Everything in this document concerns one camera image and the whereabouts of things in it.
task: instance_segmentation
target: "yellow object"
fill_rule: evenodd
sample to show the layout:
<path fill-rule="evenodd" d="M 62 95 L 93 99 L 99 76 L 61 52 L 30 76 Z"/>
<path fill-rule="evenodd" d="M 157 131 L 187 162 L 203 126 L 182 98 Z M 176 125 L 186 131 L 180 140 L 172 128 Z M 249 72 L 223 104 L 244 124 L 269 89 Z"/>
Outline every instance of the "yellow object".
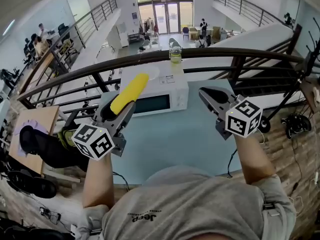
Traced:
<path fill-rule="evenodd" d="M 110 105 L 111 111 L 118 115 L 121 110 L 131 101 L 136 101 L 144 88 L 147 86 L 149 75 L 140 73 L 127 85 L 126 88 L 114 99 Z"/>

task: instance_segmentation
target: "microwave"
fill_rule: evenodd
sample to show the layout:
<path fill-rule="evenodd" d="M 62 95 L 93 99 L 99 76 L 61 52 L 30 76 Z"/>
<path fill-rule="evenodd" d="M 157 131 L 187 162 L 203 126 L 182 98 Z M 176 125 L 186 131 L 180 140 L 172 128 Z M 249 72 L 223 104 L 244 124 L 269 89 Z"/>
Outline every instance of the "microwave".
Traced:
<path fill-rule="evenodd" d="M 122 70 L 120 92 L 139 73 L 149 75 L 149 81 L 136 101 L 133 117 L 187 109 L 189 86 L 185 74 L 173 74 L 170 61 L 126 67 Z"/>

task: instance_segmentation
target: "gray t-shirt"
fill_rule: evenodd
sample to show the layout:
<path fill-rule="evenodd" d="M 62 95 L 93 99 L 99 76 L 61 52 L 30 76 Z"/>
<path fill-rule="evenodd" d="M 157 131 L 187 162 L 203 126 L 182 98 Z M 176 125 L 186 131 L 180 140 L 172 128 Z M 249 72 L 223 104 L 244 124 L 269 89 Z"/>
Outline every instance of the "gray t-shirt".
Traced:
<path fill-rule="evenodd" d="M 216 233 L 232 240 L 287 240 L 295 221 L 277 175 L 248 185 L 175 166 L 129 191 L 111 210 L 84 209 L 76 239 L 188 240 Z M 90 236 L 95 229 L 102 229 L 100 235 Z"/>

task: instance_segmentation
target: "glass door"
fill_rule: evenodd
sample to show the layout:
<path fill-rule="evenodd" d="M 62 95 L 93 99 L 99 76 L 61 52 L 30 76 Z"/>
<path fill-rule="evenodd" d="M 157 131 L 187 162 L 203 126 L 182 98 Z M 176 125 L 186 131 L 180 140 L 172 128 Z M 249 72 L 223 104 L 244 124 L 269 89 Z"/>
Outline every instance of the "glass door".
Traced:
<path fill-rule="evenodd" d="M 156 4 L 154 6 L 156 21 L 159 28 L 159 34 L 168 34 L 167 10 L 164 4 Z"/>
<path fill-rule="evenodd" d="M 178 4 L 177 3 L 169 3 L 167 5 L 167 18 L 169 19 L 169 34 L 178 33 L 179 32 L 179 24 L 178 24 Z"/>

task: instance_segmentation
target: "microwave window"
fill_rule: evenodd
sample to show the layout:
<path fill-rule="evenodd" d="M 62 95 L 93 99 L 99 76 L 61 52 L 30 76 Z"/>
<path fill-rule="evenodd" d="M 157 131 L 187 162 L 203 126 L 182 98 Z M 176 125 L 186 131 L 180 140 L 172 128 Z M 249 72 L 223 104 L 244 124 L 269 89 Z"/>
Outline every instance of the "microwave window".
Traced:
<path fill-rule="evenodd" d="M 139 98 L 135 104 L 135 114 L 158 110 L 168 110 L 170 109 L 170 97 L 169 94 L 167 94 L 149 98 Z"/>

